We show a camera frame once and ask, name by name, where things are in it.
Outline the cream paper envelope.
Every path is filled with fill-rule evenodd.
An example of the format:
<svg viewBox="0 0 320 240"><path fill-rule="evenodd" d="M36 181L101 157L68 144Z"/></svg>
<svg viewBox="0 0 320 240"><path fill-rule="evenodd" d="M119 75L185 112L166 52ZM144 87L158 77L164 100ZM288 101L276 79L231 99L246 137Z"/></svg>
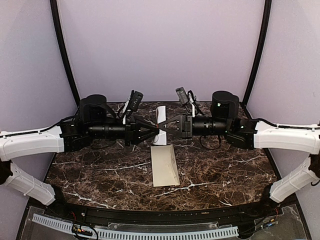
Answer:
<svg viewBox="0 0 320 240"><path fill-rule="evenodd" d="M150 152L153 187L180 185L174 146L151 146Z"/></svg>

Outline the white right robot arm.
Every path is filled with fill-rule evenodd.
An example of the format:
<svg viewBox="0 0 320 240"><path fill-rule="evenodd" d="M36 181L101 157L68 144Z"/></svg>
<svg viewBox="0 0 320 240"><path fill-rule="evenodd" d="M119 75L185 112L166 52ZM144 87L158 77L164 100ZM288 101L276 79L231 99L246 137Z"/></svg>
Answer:
<svg viewBox="0 0 320 240"><path fill-rule="evenodd" d="M308 153L296 169L264 188L260 202L255 205L255 213L266 217L275 205L306 185L320 181L320 126L239 118L239 102L239 97L228 91L216 91L212 94L210 116L180 114L159 122L158 127L181 139L218 136L239 149L285 149Z"/></svg>

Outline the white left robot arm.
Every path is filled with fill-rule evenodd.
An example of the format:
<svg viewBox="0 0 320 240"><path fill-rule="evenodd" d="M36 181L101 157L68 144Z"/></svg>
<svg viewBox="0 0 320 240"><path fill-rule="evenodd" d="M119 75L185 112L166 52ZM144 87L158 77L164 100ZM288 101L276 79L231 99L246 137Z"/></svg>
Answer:
<svg viewBox="0 0 320 240"><path fill-rule="evenodd" d="M131 93L121 116L107 104L101 94L89 95L79 102L76 113L47 128L0 133L0 183L29 196L60 218L67 218L70 206L63 201L59 187L44 183L18 167L13 159L42 153L76 152L94 140L124 140L126 146L137 145L159 134L159 128L133 116L143 94Z"/></svg>

